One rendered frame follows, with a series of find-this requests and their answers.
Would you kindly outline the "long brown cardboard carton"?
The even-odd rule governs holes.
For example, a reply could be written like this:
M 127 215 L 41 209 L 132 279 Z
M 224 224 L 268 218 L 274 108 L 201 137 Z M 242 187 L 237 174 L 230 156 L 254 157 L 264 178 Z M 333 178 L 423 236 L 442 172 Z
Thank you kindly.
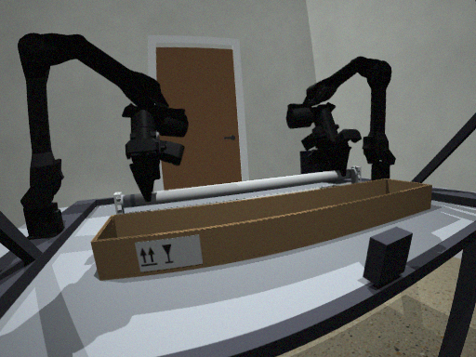
M 195 270 L 319 244 L 414 215 L 430 209 L 431 191 L 430 184 L 383 178 L 111 215 L 91 246 L 100 281 Z

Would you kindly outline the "white cylindrical tube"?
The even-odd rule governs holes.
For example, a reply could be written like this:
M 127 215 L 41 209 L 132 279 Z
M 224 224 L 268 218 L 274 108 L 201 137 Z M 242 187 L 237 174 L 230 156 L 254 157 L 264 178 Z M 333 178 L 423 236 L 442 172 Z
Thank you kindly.
M 150 202 L 145 202 L 142 193 L 127 194 L 121 195 L 121 206 L 122 208 L 128 208 L 144 205 L 159 205 L 249 192 L 262 192 L 340 179 L 352 179 L 356 178 L 356 176 L 356 169 L 351 168 L 347 169 L 345 177 L 341 176 L 339 170 L 335 170 L 280 178 L 265 178 L 201 187 L 159 191 L 152 192 L 152 199 Z

